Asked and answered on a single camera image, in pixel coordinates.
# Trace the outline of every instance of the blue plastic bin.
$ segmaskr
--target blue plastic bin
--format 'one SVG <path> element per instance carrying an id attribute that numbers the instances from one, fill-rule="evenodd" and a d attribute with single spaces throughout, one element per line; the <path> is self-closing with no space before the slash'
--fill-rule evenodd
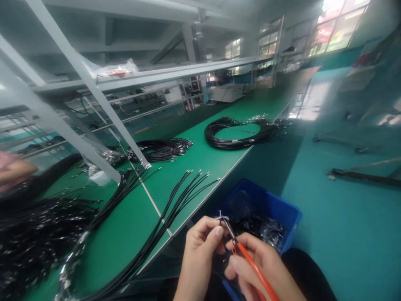
<path id="1" fill-rule="evenodd" d="M 285 227 L 278 253 L 287 251 L 295 237 L 302 218 L 301 210 L 289 202 L 267 192 L 248 179 L 241 179 L 227 198 L 218 204 L 214 216 L 227 215 L 231 220 L 255 214 L 261 218 L 273 218 Z"/>

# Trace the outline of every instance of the factory wall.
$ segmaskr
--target factory wall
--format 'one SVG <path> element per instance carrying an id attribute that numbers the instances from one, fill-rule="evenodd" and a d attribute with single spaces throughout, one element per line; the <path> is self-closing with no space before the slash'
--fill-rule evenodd
<path id="1" fill-rule="evenodd" d="M 317 23 L 322 5 L 323 0 L 303 2 L 294 6 L 288 6 L 284 1 L 277 2 L 261 10 L 260 23 L 271 22 L 284 14 L 284 34 L 279 46 L 281 52 L 291 46 L 292 28 L 290 27 L 309 21 L 303 24 L 310 30 Z M 367 42 L 380 41 L 388 36 L 400 22 L 400 9 L 400 4 L 396 0 L 371 0 L 348 48 L 363 47 Z"/>
<path id="2" fill-rule="evenodd" d="M 363 46 L 369 40 L 382 40 L 388 36 L 400 22 L 400 10 L 400 4 L 395 0 L 371 0 L 349 48 Z"/>

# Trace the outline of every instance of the orange-handled pliers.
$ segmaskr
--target orange-handled pliers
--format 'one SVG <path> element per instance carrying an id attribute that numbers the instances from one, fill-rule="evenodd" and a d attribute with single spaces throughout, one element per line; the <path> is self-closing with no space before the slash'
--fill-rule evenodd
<path id="1" fill-rule="evenodd" d="M 268 293 L 270 299 L 272 301 L 279 301 L 279 299 L 277 298 L 276 293 L 274 292 L 274 290 L 272 289 L 270 283 L 267 281 L 266 277 L 263 275 L 262 271 L 259 269 L 259 267 L 256 265 L 255 261 L 252 259 L 252 257 L 249 255 L 249 253 L 247 252 L 247 250 L 245 249 L 245 247 L 237 240 L 237 237 L 233 231 L 233 229 L 231 228 L 231 225 L 228 221 L 227 218 L 222 217 L 224 222 L 226 223 L 226 228 L 228 233 L 230 234 L 232 240 L 233 240 L 233 244 L 234 244 L 234 249 L 232 250 L 234 254 L 237 253 L 237 249 L 239 249 L 240 253 L 242 256 L 245 257 L 245 259 L 248 261 L 248 263 L 250 264 L 250 266 L 252 267 L 252 269 L 255 271 L 255 273 L 257 274 L 260 282 L 262 282 L 263 287 L 266 289 L 266 292 Z M 266 301 L 266 298 L 264 297 L 264 295 L 262 294 L 261 291 L 259 291 L 259 296 L 260 299 L 262 301 Z"/>

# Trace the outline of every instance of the ceiling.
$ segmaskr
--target ceiling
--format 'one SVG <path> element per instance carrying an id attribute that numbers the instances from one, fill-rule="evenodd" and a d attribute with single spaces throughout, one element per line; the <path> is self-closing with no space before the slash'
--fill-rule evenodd
<path id="1" fill-rule="evenodd" d="M 265 3 L 263 0 L 43 1 L 70 44 L 101 66 L 121 64 L 129 58 L 138 66 L 149 66 L 185 26 L 199 20 L 204 24 L 205 47 L 213 53 L 243 36 Z M 24 0 L 0 1 L 0 34 L 28 63 L 33 62 L 42 71 L 74 72 Z M 159 62 L 187 59 L 184 43 L 180 43 Z"/>

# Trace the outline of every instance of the green table surface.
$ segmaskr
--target green table surface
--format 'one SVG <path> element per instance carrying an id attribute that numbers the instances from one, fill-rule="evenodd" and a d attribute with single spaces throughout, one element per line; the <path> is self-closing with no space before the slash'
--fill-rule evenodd
<path id="1" fill-rule="evenodd" d="M 175 162 L 152 163 L 152 167 L 148 172 L 152 172 L 159 167 L 162 167 L 162 169 L 148 179 L 144 185 L 138 186 L 130 193 L 100 228 L 91 235 L 85 249 L 82 264 L 78 268 L 79 275 L 76 279 L 76 291 L 78 294 L 93 292 L 107 284 L 134 258 L 143 246 L 159 218 L 150 197 L 158 209 L 163 211 L 172 189 L 187 170 L 194 170 L 191 179 L 200 169 L 205 173 L 209 171 L 211 175 L 205 180 L 204 184 L 210 183 L 217 178 L 221 178 L 221 182 L 246 155 L 249 149 L 226 151 L 215 149 L 208 145 L 203 134 L 208 123 L 222 116 L 244 120 L 264 113 L 267 114 L 268 119 L 273 120 L 285 108 L 288 101 L 289 98 L 286 97 L 281 89 L 256 90 L 252 95 L 244 97 L 179 134 L 179 137 L 192 140 L 193 146 L 187 150 L 185 155 L 175 158 Z M 166 128 L 166 125 L 159 125 L 158 127 L 160 138 L 162 138 L 163 132 L 168 132 L 168 128 Z M 245 125 L 241 127 L 241 130 L 257 132 L 258 126 Z M 149 138 L 146 132 L 142 133 L 141 140 Z M 157 138 L 154 130 L 150 130 L 149 135 L 152 135 L 151 138 Z M 252 134 L 230 128 L 221 131 L 218 137 L 244 138 L 250 135 Z M 129 167 L 131 167 L 131 164 L 127 162 L 120 169 Z M 114 182 L 98 187 L 88 179 L 86 174 L 71 177 L 78 172 L 79 169 L 71 168 L 44 196 L 87 186 L 85 189 L 76 191 L 72 196 L 107 201 L 117 188 Z M 208 187 L 184 208 L 170 227 L 173 234 L 185 225 L 186 221 L 206 201 L 220 182 Z M 189 184 L 189 180 L 185 183 L 180 191 Z M 170 239 L 172 237 L 165 233 L 147 259 L 146 264 Z M 40 285 L 25 295 L 24 300 L 53 300 L 57 291 L 59 271 L 60 269 L 53 270 L 45 281 L 42 281 Z"/>

